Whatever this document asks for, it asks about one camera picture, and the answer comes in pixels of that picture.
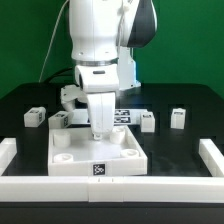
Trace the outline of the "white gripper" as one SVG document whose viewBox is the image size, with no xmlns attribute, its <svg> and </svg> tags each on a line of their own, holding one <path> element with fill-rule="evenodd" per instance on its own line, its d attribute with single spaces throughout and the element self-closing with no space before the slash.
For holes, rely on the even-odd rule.
<svg viewBox="0 0 224 224">
<path fill-rule="evenodd" d="M 87 98 L 88 115 L 94 139 L 101 139 L 114 126 L 116 91 L 119 89 L 117 65 L 75 67 L 75 79 Z"/>
</svg>

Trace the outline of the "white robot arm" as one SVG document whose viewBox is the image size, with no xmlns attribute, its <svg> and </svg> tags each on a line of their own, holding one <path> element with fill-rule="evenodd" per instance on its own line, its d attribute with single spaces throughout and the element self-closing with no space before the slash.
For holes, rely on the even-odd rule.
<svg viewBox="0 0 224 224">
<path fill-rule="evenodd" d="M 117 63 L 122 47 L 141 48 L 155 36 L 152 0 L 70 0 L 69 30 L 75 80 L 87 98 L 95 139 L 112 131 Z"/>
</svg>

